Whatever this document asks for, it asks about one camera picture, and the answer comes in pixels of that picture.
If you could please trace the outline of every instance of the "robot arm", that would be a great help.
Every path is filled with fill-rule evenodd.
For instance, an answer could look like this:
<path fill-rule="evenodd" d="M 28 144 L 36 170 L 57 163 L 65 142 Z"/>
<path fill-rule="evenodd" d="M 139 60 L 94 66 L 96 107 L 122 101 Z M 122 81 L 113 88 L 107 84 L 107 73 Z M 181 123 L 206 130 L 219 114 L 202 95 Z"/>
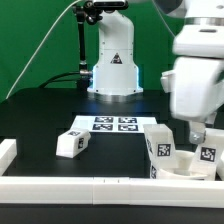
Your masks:
<path fill-rule="evenodd" d="M 224 1 L 187 0 L 178 8 L 186 9 L 185 25 L 173 44 L 173 52 L 180 57 L 173 74 L 166 73 L 162 81 L 172 77 L 173 117 L 188 121 L 190 142 L 201 144 L 206 120 L 224 103 Z"/>
<path fill-rule="evenodd" d="M 184 18 L 187 12 L 186 0 L 152 0 L 158 8 L 166 15 L 171 17 Z"/>

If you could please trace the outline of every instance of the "black table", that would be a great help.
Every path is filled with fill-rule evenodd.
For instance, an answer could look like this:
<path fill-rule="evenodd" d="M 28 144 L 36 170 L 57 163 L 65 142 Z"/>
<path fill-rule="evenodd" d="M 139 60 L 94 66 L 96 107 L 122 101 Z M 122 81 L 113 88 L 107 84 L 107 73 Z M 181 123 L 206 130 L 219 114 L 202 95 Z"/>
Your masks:
<path fill-rule="evenodd" d="M 18 155 L 4 175 L 148 178 L 143 134 L 91 133 L 74 159 L 56 157 L 58 135 L 76 115 L 156 118 L 174 133 L 177 149 L 193 151 L 188 124 L 173 119 L 169 95 L 145 91 L 138 101 L 105 103 L 74 89 L 23 89 L 0 104 L 0 138 L 16 138 Z M 222 209 L 156 206 L 0 205 L 1 223 L 222 223 Z"/>

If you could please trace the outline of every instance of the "sticker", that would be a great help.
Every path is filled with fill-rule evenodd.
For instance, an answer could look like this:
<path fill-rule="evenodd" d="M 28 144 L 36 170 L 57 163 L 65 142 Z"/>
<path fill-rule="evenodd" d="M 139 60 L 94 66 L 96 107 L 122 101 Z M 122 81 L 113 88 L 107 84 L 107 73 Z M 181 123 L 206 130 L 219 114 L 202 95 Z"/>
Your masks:
<path fill-rule="evenodd" d="M 79 139 L 78 149 L 82 149 L 84 144 L 84 138 Z"/>
<path fill-rule="evenodd" d="M 200 160 L 215 162 L 215 154 L 216 149 L 202 147 Z"/>
<path fill-rule="evenodd" d="M 158 157 L 170 156 L 171 144 L 158 144 Z"/>
<path fill-rule="evenodd" d="M 137 123 L 137 118 L 135 117 L 119 117 L 118 118 L 119 123 Z"/>
<path fill-rule="evenodd" d="M 72 136 L 77 136 L 79 135 L 81 132 L 76 132 L 76 131 L 71 131 L 68 133 L 68 135 L 72 135 Z"/>
<path fill-rule="evenodd" d="M 112 131 L 113 125 L 112 124 L 94 124 L 93 130 L 95 131 Z"/>
<path fill-rule="evenodd" d="M 118 130 L 119 131 L 138 131 L 138 125 L 119 124 Z"/>
<path fill-rule="evenodd" d="M 114 58 L 110 62 L 111 64 L 123 64 L 118 53 L 115 54 Z"/>
<path fill-rule="evenodd" d="M 98 123 L 113 123 L 114 118 L 113 117 L 95 117 L 94 122 Z"/>
<path fill-rule="evenodd" d="M 157 174 L 156 168 L 154 166 L 151 166 L 151 178 L 156 179 L 156 174 Z"/>

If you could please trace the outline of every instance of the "cable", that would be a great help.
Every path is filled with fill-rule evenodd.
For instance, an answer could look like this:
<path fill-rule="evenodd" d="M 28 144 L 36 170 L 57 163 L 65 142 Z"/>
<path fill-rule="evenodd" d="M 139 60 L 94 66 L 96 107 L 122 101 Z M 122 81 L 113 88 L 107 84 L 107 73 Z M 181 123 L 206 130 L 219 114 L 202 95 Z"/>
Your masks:
<path fill-rule="evenodd" d="M 163 16 L 162 16 L 160 10 L 158 9 L 158 6 L 156 5 L 155 1 L 152 0 L 152 3 L 153 3 L 153 5 L 154 5 L 154 7 L 155 7 L 155 9 L 156 9 L 156 11 L 157 11 L 159 17 L 161 18 L 163 24 L 165 25 L 165 27 L 167 28 L 167 30 L 169 31 L 169 33 L 171 34 L 171 36 L 172 36 L 173 38 L 175 38 L 175 34 L 173 33 L 173 31 L 170 29 L 169 25 L 167 24 L 167 22 L 166 22 L 165 19 L 163 18 Z"/>
<path fill-rule="evenodd" d="M 40 43 L 40 45 L 37 47 L 36 51 L 34 52 L 34 54 L 32 55 L 32 57 L 30 58 L 30 60 L 28 61 L 28 63 L 26 64 L 26 66 L 24 67 L 24 69 L 22 70 L 22 72 L 20 73 L 20 75 L 18 76 L 18 78 L 16 79 L 16 81 L 14 82 L 14 84 L 12 85 L 11 89 L 9 90 L 6 99 L 9 98 L 9 96 L 11 95 L 12 91 L 14 90 L 14 88 L 16 87 L 17 83 L 19 82 L 19 80 L 22 78 L 22 76 L 24 75 L 24 73 L 26 72 L 27 68 L 29 67 L 29 65 L 31 64 L 31 62 L 33 61 L 33 59 L 35 58 L 35 56 L 37 55 L 37 53 L 39 52 L 39 50 L 41 49 L 41 47 L 43 46 L 43 44 L 45 43 L 45 41 L 47 40 L 47 38 L 49 37 L 49 35 L 51 34 L 52 30 L 54 29 L 54 27 L 58 24 L 58 22 L 60 21 L 60 19 L 66 14 L 66 12 L 76 3 L 80 2 L 82 0 L 77 0 L 74 1 L 73 3 L 71 3 L 62 13 L 61 15 L 56 19 L 56 21 L 54 22 L 54 24 L 51 26 L 50 30 L 47 32 L 47 34 L 45 35 L 44 39 L 42 40 L 42 42 Z"/>
<path fill-rule="evenodd" d="M 42 83 L 38 88 L 44 88 L 46 85 L 48 85 L 49 83 L 53 82 L 56 79 L 62 78 L 62 77 L 67 77 L 67 76 L 73 76 L 73 75 L 79 75 L 79 72 L 67 72 L 67 73 L 63 73 L 60 75 L 56 75 L 50 79 L 48 79 L 46 82 Z"/>
<path fill-rule="evenodd" d="M 60 80 L 53 80 L 53 81 L 50 81 L 50 82 L 46 83 L 45 86 L 47 86 L 48 84 L 53 83 L 53 82 L 71 82 L 71 81 L 77 81 L 77 79 L 60 79 Z"/>

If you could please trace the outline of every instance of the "green wall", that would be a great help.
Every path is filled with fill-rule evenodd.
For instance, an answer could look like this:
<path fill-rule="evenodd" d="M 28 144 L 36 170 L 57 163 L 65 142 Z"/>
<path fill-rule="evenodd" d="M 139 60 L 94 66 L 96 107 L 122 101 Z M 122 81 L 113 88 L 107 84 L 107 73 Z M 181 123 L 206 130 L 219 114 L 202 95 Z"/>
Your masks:
<path fill-rule="evenodd" d="M 19 0 L 0 2 L 0 101 L 24 68 L 25 64 L 71 0 Z M 151 2 L 130 5 L 122 12 L 135 25 L 135 63 L 140 68 L 140 82 L 145 89 L 160 89 L 162 71 L 171 69 L 173 39 L 165 29 Z M 178 33 L 183 20 L 165 17 Z M 97 26 L 86 24 L 86 51 L 90 66 L 98 58 Z M 37 87 L 50 77 L 78 70 L 78 36 L 76 19 L 68 12 L 53 31 L 15 91 Z M 74 87 L 72 83 L 49 87 Z"/>

